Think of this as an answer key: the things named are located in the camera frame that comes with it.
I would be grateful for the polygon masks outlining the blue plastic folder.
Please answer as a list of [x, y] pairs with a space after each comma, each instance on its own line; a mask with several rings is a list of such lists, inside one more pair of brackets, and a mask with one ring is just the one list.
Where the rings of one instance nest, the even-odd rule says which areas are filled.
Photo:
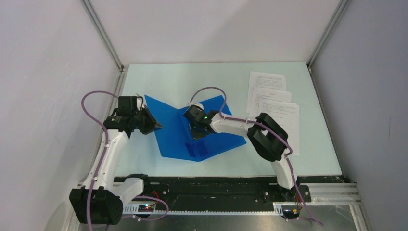
[[227, 133], [195, 140], [183, 116], [187, 106], [177, 109], [148, 95], [145, 100], [152, 116], [162, 125], [154, 133], [163, 157], [200, 162], [247, 144], [244, 137]]

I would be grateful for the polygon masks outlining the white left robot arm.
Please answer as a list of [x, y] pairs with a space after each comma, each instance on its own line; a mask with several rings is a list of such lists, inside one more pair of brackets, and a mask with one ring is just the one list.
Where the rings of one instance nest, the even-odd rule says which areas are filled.
[[114, 186], [123, 149], [135, 130], [147, 135], [162, 126], [139, 95], [120, 96], [117, 108], [99, 125], [103, 136], [95, 163], [81, 187], [71, 190], [69, 200], [80, 223], [116, 225], [126, 204], [135, 197], [147, 200], [152, 194], [151, 186], [139, 177]]

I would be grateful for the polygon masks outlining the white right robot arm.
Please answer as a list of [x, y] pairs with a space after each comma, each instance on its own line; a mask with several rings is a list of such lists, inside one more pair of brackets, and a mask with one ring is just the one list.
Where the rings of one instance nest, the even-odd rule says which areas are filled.
[[289, 135], [271, 116], [261, 113], [253, 118], [240, 118], [217, 110], [205, 112], [195, 104], [183, 116], [195, 140], [215, 133], [248, 138], [257, 154], [271, 163], [281, 198], [291, 201], [298, 196], [297, 175], [288, 163], [288, 156], [293, 152], [288, 144]]

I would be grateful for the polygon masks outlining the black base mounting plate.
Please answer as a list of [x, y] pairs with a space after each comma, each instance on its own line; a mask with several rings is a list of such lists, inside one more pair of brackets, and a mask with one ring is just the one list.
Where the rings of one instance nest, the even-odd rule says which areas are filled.
[[297, 181], [297, 188], [286, 190], [276, 177], [149, 177], [142, 195], [160, 201], [156, 210], [170, 212], [275, 212], [278, 203], [311, 202], [309, 187]]

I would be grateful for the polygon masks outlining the left controller board with leds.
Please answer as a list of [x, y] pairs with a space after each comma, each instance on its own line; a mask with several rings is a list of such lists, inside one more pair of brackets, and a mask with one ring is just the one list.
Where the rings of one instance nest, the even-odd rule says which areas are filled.
[[155, 205], [139, 204], [137, 212], [139, 213], [152, 213], [155, 211]]

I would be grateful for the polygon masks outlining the controller board with leds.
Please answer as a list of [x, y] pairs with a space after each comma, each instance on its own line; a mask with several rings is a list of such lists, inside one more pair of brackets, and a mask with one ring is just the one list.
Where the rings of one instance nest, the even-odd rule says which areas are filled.
[[282, 208], [282, 217], [284, 219], [298, 219], [300, 213], [297, 209]]
[[137, 212], [139, 213], [152, 213], [155, 211], [155, 205], [139, 204]]

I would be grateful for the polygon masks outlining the right controller board with leds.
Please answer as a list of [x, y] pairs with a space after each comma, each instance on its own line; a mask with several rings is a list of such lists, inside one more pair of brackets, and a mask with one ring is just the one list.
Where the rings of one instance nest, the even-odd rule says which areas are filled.
[[284, 219], [298, 219], [300, 213], [297, 209], [282, 208], [282, 217]]

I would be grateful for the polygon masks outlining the left aluminium frame post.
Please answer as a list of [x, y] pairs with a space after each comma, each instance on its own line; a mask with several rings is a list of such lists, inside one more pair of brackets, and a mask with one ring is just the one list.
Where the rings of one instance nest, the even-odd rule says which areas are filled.
[[80, 2], [83, 5], [85, 12], [87, 13], [90, 21], [92, 22], [96, 32], [100, 36], [102, 43], [104, 44], [109, 55], [111, 56], [115, 66], [120, 72], [123, 71], [124, 65], [122, 64], [119, 55], [116, 49], [114, 48], [114, 45], [110, 40], [108, 33], [106, 32], [96, 10], [94, 9], [92, 2], [90, 0], [80, 0]]

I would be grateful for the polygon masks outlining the aluminium frame post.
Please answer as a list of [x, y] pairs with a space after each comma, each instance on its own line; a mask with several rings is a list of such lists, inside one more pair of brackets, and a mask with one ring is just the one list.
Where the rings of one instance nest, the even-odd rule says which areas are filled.
[[330, 36], [333, 34], [334, 30], [336, 29], [338, 23], [340, 22], [342, 16], [346, 12], [351, 0], [341, 0], [339, 1], [338, 5], [336, 6], [328, 24], [326, 25], [323, 34], [321, 35], [315, 49], [312, 52], [312, 55], [307, 63], [307, 67], [311, 72], [312, 66], [316, 62], [317, 58], [321, 54], [322, 50], [324, 49], [326, 43], [328, 42]]
[[111, 56], [115, 66], [120, 72], [123, 71], [124, 65], [122, 64], [119, 55], [116, 49], [114, 48], [114, 45], [110, 40], [108, 33], [106, 32], [96, 10], [94, 9], [92, 2], [90, 0], [80, 0], [80, 2], [83, 5], [85, 12], [87, 13], [90, 21], [92, 22], [96, 32], [100, 36], [102, 43], [104, 44], [109, 55]]

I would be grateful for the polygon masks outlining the right aluminium frame post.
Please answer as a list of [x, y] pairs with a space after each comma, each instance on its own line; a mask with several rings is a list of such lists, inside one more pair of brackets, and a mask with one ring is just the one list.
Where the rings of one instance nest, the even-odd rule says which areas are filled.
[[307, 67], [311, 72], [312, 66], [316, 62], [317, 58], [321, 54], [322, 50], [324, 49], [326, 43], [328, 42], [330, 36], [333, 34], [334, 30], [336, 29], [338, 23], [340, 22], [342, 16], [346, 12], [351, 0], [341, 0], [339, 1], [338, 5], [336, 6], [328, 24], [326, 25], [323, 34], [321, 35], [315, 49], [312, 52], [312, 55], [307, 63]]

